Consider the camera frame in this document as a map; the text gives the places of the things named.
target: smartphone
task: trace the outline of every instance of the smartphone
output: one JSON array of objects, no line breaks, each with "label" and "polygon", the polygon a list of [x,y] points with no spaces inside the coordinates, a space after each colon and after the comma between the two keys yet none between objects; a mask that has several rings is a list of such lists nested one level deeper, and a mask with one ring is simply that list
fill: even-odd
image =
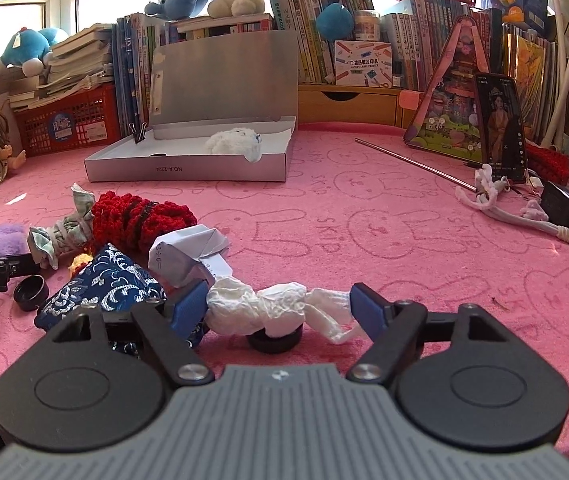
[{"label": "smartphone", "polygon": [[506,176],[514,184],[525,183],[527,150],[516,82],[506,75],[477,73],[473,86],[482,162],[491,166],[494,180]]}]

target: wooden board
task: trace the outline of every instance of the wooden board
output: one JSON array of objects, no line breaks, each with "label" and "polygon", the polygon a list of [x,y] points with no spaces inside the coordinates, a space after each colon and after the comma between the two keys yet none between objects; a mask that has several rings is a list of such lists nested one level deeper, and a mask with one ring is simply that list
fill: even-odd
[{"label": "wooden board", "polygon": [[400,90],[359,86],[299,85],[299,123],[341,121],[401,126]]}]

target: black lens cap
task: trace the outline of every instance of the black lens cap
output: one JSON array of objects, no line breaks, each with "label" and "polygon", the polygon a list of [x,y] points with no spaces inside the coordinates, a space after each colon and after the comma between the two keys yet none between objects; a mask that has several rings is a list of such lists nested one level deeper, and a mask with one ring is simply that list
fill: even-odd
[{"label": "black lens cap", "polygon": [[37,310],[45,304],[48,297],[49,287],[40,274],[25,278],[13,291],[13,299],[25,312]]},{"label": "black lens cap", "polygon": [[269,337],[264,328],[247,336],[251,348],[263,354],[282,354],[293,349],[303,338],[303,326],[282,337]]}]

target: blue floral fabric pouch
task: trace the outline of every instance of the blue floral fabric pouch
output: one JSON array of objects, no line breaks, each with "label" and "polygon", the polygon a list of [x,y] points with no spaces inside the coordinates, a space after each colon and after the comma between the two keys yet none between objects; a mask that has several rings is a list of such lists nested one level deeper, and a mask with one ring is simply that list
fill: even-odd
[{"label": "blue floral fabric pouch", "polygon": [[[35,325],[50,330],[64,316],[83,305],[102,310],[129,310],[148,298],[166,299],[164,289],[146,269],[134,263],[113,245],[107,244],[69,283],[42,306]],[[202,324],[188,338],[192,346],[200,343],[206,329]]]}]

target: woman on phone screen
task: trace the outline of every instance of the woman on phone screen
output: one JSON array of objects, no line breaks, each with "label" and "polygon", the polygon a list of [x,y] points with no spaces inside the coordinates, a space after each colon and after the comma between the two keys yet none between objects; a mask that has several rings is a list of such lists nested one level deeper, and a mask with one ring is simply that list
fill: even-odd
[{"label": "woman on phone screen", "polygon": [[493,111],[489,116],[487,129],[489,130],[489,156],[495,164],[502,160],[502,146],[505,138],[505,130],[509,123],[510,115],[505,110],[505,102],[501,94],[494,94],[491,98]]}]

